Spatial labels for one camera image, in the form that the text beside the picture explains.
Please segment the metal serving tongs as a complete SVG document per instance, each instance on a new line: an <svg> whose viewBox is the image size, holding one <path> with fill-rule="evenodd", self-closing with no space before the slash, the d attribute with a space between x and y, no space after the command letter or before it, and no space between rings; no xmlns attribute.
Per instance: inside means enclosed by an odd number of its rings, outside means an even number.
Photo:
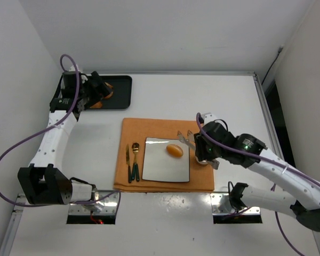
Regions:
<svg viewBox="0 0 320 256"><path fill-rule="evenodd" d="M177 132L177 137L179 141L185 145L187 145L193 153L195 153L196 146L194 142L194 134L192 131L188 130L187 131L187 136L185 137L180 131ZM214 170L217 170L219 168L219 161L214 159L212 161L206 161L208 165L210 165Z"/></svg>

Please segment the round orange bread roll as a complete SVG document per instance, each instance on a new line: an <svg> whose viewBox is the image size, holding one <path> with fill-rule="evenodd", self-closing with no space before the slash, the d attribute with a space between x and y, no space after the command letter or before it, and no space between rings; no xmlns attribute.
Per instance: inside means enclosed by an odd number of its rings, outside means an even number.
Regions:
<svg viewBox="0 0 320 256"><path fill-rule="evenodd" d="M175 144L169 144L166 146L166 151L172 157L180 158L183 156L183 149Z"/></svg>

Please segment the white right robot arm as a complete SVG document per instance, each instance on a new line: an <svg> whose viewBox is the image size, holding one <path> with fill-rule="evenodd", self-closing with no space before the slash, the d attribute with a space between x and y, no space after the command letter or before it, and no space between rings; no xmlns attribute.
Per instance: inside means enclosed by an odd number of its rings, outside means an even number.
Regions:
<svg viewBox="0 0 320 256"><path fill-rule="evenodd" d="M235 210L261 207L296 219L304 227L320 233L320 182L292 167L253 135L234 136L213 114L197 113L199 132L194 134L195 155L200 162L223 159L257 173L282 189L258 189L238 182L229 192Z"/></svg>

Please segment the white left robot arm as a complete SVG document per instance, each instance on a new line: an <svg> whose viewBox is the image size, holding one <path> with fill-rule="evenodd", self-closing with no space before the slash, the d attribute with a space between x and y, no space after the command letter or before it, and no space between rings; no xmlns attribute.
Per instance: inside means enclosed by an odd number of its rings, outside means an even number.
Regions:
<svg viewBox="0 0 320 256"><path fill-rule="evenodd" d="M62 74L50 102L48 131L28 167L18 171L18 180L31 205L95 204L99 193L92 183L68 178L62 162L69 136L81 112L108 99L113 87L93 71L76 75L74 70Z"/></svg>

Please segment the sliced bread piece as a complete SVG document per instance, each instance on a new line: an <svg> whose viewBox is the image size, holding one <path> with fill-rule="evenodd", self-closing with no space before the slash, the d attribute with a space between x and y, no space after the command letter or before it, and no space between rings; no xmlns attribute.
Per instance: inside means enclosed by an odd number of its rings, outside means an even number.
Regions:
<svg viewBox="0 0 320 256"><path fill-rule="evenodd" d="M109 99L113 95L113 86L107 82L104 82L102 94L104 99Z"/></svg>

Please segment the metal cup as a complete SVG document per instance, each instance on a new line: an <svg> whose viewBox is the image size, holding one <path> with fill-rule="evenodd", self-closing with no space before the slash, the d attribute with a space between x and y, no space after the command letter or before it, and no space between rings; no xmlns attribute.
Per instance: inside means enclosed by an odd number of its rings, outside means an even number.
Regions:
<svg viewBox="0 0 320 256"><path fill-rule="evenodd" d="M206 161L200 161L197 157L195 157L195 162L200 166L208 165L208 163Z"/></svg>

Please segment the brown croissant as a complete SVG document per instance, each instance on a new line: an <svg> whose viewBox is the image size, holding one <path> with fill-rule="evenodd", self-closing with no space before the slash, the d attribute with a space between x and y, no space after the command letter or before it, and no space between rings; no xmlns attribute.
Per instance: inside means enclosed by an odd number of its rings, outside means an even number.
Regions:
<svg viewBox="0 0 320 256"><path fill-rule="evenodd" d="M102 108L102 102L98 101L97 103L93 104L90 109L101 109Z"/></svg>

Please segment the black plastic tray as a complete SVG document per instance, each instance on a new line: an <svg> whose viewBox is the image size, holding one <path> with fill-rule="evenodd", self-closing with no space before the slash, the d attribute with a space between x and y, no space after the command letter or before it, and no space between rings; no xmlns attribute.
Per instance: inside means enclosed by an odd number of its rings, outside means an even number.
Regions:
<svg viewBox="0 0 320 256"><path fill-rule="evenodd" d="M101 109L89 110L124 110L131 104L132 77L128 75L102 75L104 82L113 86L113 95L109 99L103 99Z"/></svg>

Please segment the white square plate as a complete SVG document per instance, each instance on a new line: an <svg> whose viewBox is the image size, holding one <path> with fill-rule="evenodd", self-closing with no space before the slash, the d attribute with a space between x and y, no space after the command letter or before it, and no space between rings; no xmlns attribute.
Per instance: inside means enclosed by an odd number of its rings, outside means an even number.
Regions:
<svg viewBox="0 0 320 256"><path fill-rule="evenodd" d="M169 154L167 147L178 146L181 157ZM177 139L146 139L143 160L142 179L159 182L189 182L190 154L189 147Z"/></svg>

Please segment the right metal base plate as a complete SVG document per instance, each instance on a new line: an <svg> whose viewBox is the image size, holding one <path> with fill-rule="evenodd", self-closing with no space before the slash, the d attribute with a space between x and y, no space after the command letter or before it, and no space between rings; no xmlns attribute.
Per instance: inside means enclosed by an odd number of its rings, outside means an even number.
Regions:
<svg viewBox="0 0 320 256"><path fill-rule="evenodd" d="M246 208L242 207L240 210L234 209L229 201L229 194L227 192L213 192L210 194L211 207L213 215L260 215L259 207Z"/></svg>

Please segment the metal base plate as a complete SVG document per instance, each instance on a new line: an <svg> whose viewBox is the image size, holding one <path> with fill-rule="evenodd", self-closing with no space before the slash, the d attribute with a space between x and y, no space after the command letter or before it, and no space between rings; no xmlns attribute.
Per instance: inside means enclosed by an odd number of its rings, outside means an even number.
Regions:
<svg viewBox="0 0 320 256"><path fill-rule="evenodd" d="M213 192L210 194L211 207L213 215L260 215L259 207L246 208L242 207L240 210L234 209L229 201L229 194L227 192Z"/></svg>
<svg viewBox="0 0 320 256"><path fill-rule="evenodd" d="M93 204L70 204L69 216L109 216L115 215L121 201L121 193L116 190L97 190L93 193Z"/></svg>

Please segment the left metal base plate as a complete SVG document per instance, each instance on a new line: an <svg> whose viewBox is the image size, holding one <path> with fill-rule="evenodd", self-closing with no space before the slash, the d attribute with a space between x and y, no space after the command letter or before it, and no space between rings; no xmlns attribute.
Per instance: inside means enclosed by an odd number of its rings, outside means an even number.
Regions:
<svg viewBox="0 0 320 256"><path fill-rule="evenodd" d="M93 193L93 204L70 204L69 216L109 216L115 215L121 201L121 193L116 190L97 190Z"/></svg>

